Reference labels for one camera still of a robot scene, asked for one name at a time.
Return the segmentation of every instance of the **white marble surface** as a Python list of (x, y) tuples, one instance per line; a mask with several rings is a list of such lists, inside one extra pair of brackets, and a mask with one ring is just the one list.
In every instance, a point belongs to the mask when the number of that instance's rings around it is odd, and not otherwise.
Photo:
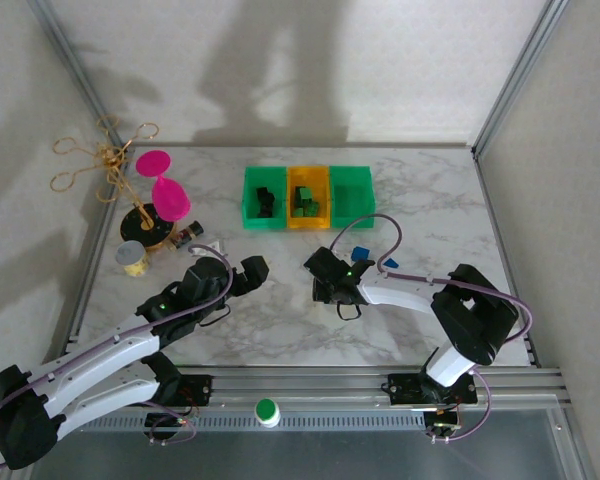
[[(148, 149), (139, 149), (136, 156)], [(471, 263), (501, 290), (503, 266), (471, 155), (466, 149), (380, 148), (164, 148), (173, 164), (168, 176), (181, 182), (193, 208), (181, 225), (198, 220), (201, 241), (221, 239), (229, 261), (238, 266), (250, 255), (264, 255), (270, 273), (257, 291), (230, 300), (233, 313), (197, 328), (165, 349), (179, 365), (420, 365), (445, 334), (433, 316), (390, 306), (365, 307), (363, 317), (343, 322), (335, 308), (311, 300), (311, 276), (302, 268), (320, 245), (336, 235), (323, 231), (250, 231), (242, 228), (241, 199), (248, 165), (369, 165), (377, 211), (393, 215), (404, 240), (393, 258), (415, 274), (446, 274)], [(149, 199), (151, 180), (130, 174)], [(126, 318), (146, 298), (180, 280), (195, 259), (185, 249), (152, 256), (142, 278), (125, 275), (114, 261), (121, 242), (118, 226), (129, 210), (118, 204), (80, 330), (80, 342)], [(373, 230), (345, 236), (337, 250), (355, 245), (378, 258), (395, 240), (393, 226), (376, 220)], [(528, 365), (524, 344), (505, 346), (497, 365)]]

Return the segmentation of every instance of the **white wall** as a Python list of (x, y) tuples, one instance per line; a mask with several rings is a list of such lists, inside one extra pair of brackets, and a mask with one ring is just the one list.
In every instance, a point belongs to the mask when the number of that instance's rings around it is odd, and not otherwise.
[(544, 2), (51, 0), (111, 111), (204, 145), (471, 143)]
[(532, 337), (600, 477), (600, 1), (576, 2), (483, 161)]
[(58, 171), (90, 162), (51, 152), (65, 135), (97, 138), (26, 2), (0, 1), (0, 371), (47, 354), (76, 294), (87, 222), (101, 208), (89, 191), (95, 177), (64, 194), (49, 189)]

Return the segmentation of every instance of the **green bottle cap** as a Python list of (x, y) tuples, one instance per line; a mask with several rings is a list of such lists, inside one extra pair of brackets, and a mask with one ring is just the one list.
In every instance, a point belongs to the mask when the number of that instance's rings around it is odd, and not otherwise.
[(256, 405), (256, 415), (263, 422), (271, 420), (276, 414), (277, 405), (270, 398), (263, 398)]

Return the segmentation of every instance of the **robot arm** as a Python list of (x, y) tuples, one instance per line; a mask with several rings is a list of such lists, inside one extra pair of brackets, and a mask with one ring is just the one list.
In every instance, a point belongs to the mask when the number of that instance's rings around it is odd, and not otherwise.
[[(439, 403), (471, 367), (493, 363), (518, 318), (513, 305), (453, 285), (394, 279), (370, 269), (372, 265), (370, 260), (360, 260), (350, 266), (320, 247), (304, 266), (314, 276), (315, 301), (357, 309), (360, 305), (395, 305), (438, 319), (449, 340), (434, 351), (422, 369), (420, 383), (426, 397)], [(449, 275), (453, 280), (495, 290), (470, 265), (461, 264)]]
[[(0, 452), (7, 466), (15, 470), (30, 465), (71, 431), (125, 405), (167, 402), (176, 393), (180, 374), (160, 350), (193, 332), (198, 323), (224, 308), (230, 297), (245, 295), (264, 283), (269, 269), (262, 257), (243, 260), (242, 266), (241, 274), (233, 269), (231, 287), (220, 298), (229, 272), (216, 258), (200, 258), (182, 282), (148, 299), (97, 340), (27, 373), (15, 365), (2, 371), (0, 403), (29, 387), (0, 408)], [(206, 308), (160, 322), (207, 303)], [(143, 328), (147, 323), (155, 326)]]

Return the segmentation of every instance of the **blue block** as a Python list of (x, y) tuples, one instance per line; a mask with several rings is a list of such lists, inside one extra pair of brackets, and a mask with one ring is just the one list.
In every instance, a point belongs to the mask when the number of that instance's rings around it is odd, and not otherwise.
[(369, 258), (369, 249), (363, 247), (355, 247), (351, 252), (351, 261), (357, 262), (358, 260), (366, 260)]
[(388, 267), (388, 268), (398, 268), (400, 266), (393, 258), (388, 259), (382, 265), (384, 265), (385, 267)]

